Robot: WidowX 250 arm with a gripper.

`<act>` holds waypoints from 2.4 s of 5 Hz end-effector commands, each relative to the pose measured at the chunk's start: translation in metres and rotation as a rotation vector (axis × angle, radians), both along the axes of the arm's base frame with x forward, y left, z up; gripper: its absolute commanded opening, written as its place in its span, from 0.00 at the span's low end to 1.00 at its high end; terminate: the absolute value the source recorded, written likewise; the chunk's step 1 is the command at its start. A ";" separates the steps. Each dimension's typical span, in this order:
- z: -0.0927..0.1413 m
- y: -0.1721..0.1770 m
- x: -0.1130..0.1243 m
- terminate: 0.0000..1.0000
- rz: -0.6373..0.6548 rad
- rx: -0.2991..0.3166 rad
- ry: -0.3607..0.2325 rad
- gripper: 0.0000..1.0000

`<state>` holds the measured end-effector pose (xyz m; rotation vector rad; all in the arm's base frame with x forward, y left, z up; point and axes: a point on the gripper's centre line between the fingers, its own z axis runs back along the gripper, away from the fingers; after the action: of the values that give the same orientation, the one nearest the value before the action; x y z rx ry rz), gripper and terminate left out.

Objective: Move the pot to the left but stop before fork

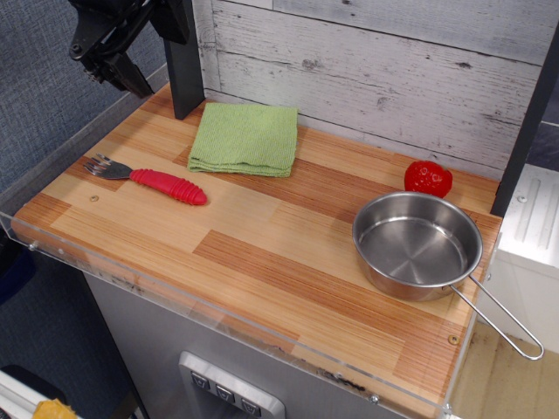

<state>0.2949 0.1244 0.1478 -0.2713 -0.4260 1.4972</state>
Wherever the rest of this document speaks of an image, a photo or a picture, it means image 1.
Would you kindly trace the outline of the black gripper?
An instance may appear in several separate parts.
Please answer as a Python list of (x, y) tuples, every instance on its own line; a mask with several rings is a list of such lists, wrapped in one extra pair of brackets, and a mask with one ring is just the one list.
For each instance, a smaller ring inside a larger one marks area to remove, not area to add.
[(153, 15), (150, 1), (71, 1), (78, 23), (69, 47), (70, 58), (85, 67), (89, 78), (111, 83), (138, 98), (154, 92), (127, 55), (129, 46)]

